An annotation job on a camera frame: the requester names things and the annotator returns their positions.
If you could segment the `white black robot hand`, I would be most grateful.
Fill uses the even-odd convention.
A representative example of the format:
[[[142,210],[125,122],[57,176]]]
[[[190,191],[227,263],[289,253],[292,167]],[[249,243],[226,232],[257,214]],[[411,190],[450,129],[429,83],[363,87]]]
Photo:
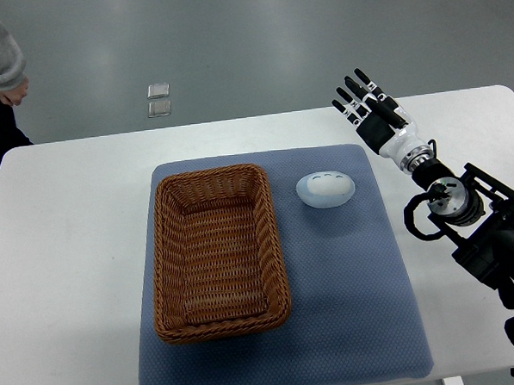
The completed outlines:
[[[344,83],[359,102],[337,87],[336,92],[346,106],[339,100],[332,100],[331,105],[356,125],[366,145],[379,156],[392,159],[399,169],[417,168],[431,159],[430,145],[418,137],[417,124],[410,115],[391,96],[383,99],[383,90],[363,71],[355,68],[354,73],[365,89],[349,76],[344,78]],[[377,98],[376,111],[372,95]]]

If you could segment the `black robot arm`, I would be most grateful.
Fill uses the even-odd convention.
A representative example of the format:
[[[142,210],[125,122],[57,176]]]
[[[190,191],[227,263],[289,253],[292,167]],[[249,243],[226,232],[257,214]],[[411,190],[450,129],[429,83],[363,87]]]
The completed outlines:
[[[514,190],[475,165],[460,176],[437,157],[437,143],[418,136],[403,107],[360,69],[337,88],[332,105],[369,149],[412,177],[421,189],[403,221],[420,240],[449,238],[454,260],[514,309]]]

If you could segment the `person's hand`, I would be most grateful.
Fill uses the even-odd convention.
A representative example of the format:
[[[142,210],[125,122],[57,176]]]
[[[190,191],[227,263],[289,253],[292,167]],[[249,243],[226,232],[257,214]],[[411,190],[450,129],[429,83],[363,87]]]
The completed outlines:
[[[20,106],[23,99],[28,94],[28,87],[28,78],[25,77],[14,89],[0,90],[0,101],[6,106]]]

